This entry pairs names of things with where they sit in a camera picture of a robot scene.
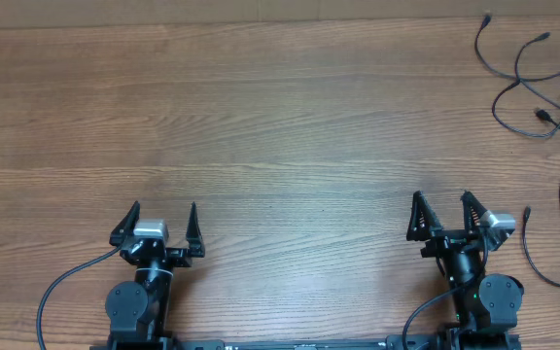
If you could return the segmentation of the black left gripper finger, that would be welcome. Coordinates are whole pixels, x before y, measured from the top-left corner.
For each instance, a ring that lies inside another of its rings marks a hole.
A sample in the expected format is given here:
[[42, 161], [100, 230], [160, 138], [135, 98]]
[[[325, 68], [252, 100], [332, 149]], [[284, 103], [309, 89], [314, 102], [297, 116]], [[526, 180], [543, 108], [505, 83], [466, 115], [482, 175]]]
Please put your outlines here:
[[112, 246], [121, 246], [125, 240], [133, 233], [136, 223], [139, 220], [140, 204], [135, 201], [127, 214], [111, 231], [109, 244]]
[[204, 258], [205, 246], [203, 237], [199, 228], [197, 206], [193, 202], [191, 206], [188, 227], [186, 231], [186, 240], [189, 244], [189, 255], [192, 258]]

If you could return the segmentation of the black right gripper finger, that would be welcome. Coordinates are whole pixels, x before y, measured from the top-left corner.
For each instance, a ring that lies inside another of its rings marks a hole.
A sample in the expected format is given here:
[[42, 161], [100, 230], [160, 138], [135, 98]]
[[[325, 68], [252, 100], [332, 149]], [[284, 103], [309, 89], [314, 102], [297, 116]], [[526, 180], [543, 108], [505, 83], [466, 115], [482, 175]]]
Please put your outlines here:
[[490, 226], [490, 213], [470, 191], [464, 191], [460, 200], [463, 206], [463, 220], [466, 233], [480, 238]]
[[407, 241], [427, 241], [443, 231], [435, 211], [422, 191], [412, 196], [411, 215], [406, 232]]

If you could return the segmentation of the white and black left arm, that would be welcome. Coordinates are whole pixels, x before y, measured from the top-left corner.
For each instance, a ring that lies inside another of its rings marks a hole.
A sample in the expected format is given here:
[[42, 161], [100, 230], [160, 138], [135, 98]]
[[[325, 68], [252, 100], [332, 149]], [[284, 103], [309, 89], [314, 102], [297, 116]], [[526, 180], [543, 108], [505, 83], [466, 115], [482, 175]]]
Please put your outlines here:
[[205, 256], [197, 207], [191, 206], [185, 248], [167, 245], [169, 232], [163, 219], [142, 219], [135, 202], [112, 230], [109, 244], [136, 267], [134, 279], [121, 282], [107, 295], [105, 311], [110, 332], [100, 349], [181, 349], [176, 336], [165, 329], [173, 270], [190, 267]]

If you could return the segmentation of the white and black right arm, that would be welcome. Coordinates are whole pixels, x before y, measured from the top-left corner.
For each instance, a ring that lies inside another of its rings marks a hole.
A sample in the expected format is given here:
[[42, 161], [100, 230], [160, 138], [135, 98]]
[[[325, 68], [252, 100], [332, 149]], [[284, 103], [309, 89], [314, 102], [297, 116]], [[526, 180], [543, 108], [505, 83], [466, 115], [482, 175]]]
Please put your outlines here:
[[[449, 290], [421, 304], [403, 325], [404, 349], [519, 349], [517, 326], [524, 287], [504, 274], [488, 274], [489, 254], [497, 251], [514, 233], [515, 219], [483, 206], [469, 191], [461, 195], [464, 226], [446, 229], [417, 191], [412, 196], [406, 239], [423, 242], [421, 256], [435, 259]], [[427, 308], [451, 298], [456, 321], [438, 328], [434, 335], [411, 337], [411, 323]]]

